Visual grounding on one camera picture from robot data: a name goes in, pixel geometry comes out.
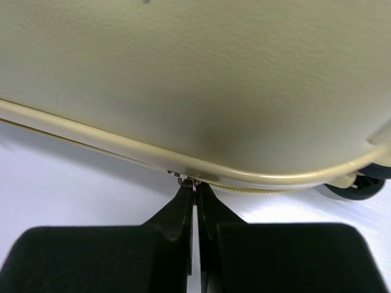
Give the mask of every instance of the suitcase shell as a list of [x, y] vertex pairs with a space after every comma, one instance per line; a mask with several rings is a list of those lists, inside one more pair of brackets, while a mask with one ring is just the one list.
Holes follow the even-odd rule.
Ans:
[[387, 1], [2, 1], [0, 118], [219, 186], [349, 181], [390, 160], [390, 14]]

